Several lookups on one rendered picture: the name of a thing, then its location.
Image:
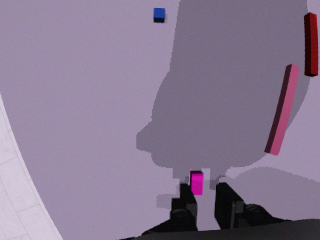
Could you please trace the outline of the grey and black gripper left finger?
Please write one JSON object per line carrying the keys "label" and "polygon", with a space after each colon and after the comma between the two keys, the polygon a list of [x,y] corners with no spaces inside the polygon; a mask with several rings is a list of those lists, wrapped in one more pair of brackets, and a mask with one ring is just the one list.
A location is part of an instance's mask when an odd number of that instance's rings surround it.
{"label": "grey and black gripper left finger", "polygon": [[180,183],[180,198],[172,198],[170,219],[143,232],[141,235],[185,231],[198,231],[197,202],[190,185]]}

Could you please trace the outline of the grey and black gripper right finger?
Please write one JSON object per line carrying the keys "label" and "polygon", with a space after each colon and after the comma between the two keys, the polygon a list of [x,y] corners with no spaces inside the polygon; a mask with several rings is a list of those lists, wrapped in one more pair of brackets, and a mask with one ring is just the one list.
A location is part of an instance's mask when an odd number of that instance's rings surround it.
{"label": "grey and black gripper right finger", "polygon": [[216,184],[214,217],[220,229],[292,221],[273,217],[260,205],[246,205],[226,182]]}

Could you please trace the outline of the pink rod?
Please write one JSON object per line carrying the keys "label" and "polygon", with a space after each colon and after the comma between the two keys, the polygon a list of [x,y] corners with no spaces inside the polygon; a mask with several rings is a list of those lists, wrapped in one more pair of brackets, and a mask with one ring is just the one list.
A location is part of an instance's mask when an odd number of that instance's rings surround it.
{"label": "pink rod", "polygon": [[300,67],[294,64],[286,66],[275,117],[264,151],[266,153],[279,155],[294,100],[299,70]]}

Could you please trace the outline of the red rod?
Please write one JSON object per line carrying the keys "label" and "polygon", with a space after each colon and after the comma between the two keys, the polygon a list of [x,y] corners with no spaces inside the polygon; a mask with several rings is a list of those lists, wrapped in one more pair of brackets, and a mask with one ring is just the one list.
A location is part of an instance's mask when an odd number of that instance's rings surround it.
{"label": "red rod", "polygon": [[318,76],[318,29],[317,15],[311,12],[304,16],[305,30],[305,73],[309,77]]}

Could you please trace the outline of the small dark blue cube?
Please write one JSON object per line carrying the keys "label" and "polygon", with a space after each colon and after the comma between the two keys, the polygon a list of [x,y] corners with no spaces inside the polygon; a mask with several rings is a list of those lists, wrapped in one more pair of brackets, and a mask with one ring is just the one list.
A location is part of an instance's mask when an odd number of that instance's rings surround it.
{"label": "small dark blue cube", "polygon": [[165,8],[154,8],[154,23],[164,23]]}

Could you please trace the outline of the magenta block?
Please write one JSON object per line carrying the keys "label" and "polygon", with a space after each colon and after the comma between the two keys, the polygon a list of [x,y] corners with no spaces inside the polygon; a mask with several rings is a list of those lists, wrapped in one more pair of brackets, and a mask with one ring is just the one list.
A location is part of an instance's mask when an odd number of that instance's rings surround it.
{"label": "magenta block", "polygon": [[193,195],[202,195],[203,173],[202,171],[190,171],[190,187]]}

